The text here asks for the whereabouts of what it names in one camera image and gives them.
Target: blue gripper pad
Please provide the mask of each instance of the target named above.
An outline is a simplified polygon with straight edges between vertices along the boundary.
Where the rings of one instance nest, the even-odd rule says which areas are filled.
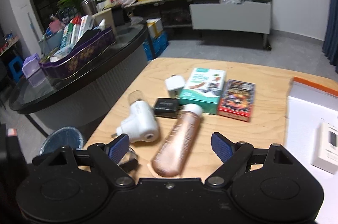
[[[129,151],[129,136],[126,134],[109,149],[108,156],[112,161],[114,161],[117,164],[121,161],[121,159],[128,151]]]
[[[233,155],[233,143],[231,141],[229,141],[229,143],[226,143],[225,140],[222,138],[225,137],[222,136],[220,133],[213,133],[211,136],[211,148],[217,154],[219,159],[221,159],[222,162],[225,163]]]

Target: product packaging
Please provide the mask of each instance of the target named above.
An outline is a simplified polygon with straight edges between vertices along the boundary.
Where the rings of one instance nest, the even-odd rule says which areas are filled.
[[[93,28],[94,21],[95,21],[94,18],[91,17],[90,15],[85,15],[81,18],[80,31],[77,37],[77,41],[80,40],[80,38],[84,35],[84,33],[87,30],[91,30]]]
[[[338,129],[323,122],[317,129],[311,164],[329,173],[338,171]]]
[[[175,178],[182,173],[197,135],[202,112],[203,109],[196,104],[184,107],[155,157],[148,163],[154,177]]]
[[[62,49],[63,47],[66,46],[67,43],[67,33],[68,33],[68,27],[69,25],[67,25],[64,29],[63,35],[62,35],[62,39],[61,39],[61,45],[60,48]]]
[[[150,37],[153,39],[156,39],[161,35],[163,32],[163,25],[161,18],[155,18],[155,19],[148,19],[147,20],[148,25],[148,31],[150,34]]]
[[[80,25],[81,25],[81,17],[77,16],[73,19],[73,23],[74,23],[74,27],[73,27],[73,32],[72,32],[72,37],[70,39],[70,44],[72,47],[75,46],[75,44],[77,43],[77,38],[79,36],[79,32],[80,32]]]
[[[205,113],[217,114],[226,72],[195,68],[180,94],[180,105],[189,103],[202,107]]]
[[[72,39],[72,34],[73,34],[73,24],[74,19],[68,24],[68,31],[67,31],[67,39],[65,43],[65,47],[70,45],[70,41]]]
[[[218,106],[218,114],[249,122],[254,96],[255,84],[229,80]]]

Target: trash bin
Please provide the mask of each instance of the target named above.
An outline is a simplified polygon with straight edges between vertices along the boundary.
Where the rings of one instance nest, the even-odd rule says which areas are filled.
[[[57,148],[63,146],[70,146],[75,150],[81,150],[83,148],[83,137],[78,129],[74,127],[64,127],[53,132],[42,144],[39,155],[52,153]]]

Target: round glass table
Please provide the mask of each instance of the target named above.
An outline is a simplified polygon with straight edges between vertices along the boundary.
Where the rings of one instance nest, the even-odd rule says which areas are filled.
[[[21,78],[11,93],[10,108],[25,114],[44,135],[30,113],[54,130],[82,126],[106,114],[146,67],[143,42],[150,40],[146,24],[128,23],[116,30],[116,42],[73,76],[50,78],[40,69],[43,79],[38,86]]]

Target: blue crate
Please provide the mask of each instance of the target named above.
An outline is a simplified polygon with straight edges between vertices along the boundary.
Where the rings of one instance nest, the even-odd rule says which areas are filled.
[[[153,42],[153,47],[154,47],[154,50],[155,50],[156,57],[159,57],[164,52],[164,50],[166,49],[166,47],[169,44],[168,43],[168,34],[164,31],[164,32],[161,33],[161,35],[159,37],[157,37],[156,39],[152,39],[152,42]],[[150,51],[149,44],[148,44],[147,40],[145,40],[143,42],[143,49],[146,52],[148,60],[152,60],[153,57],[151,55],[151,51]]]

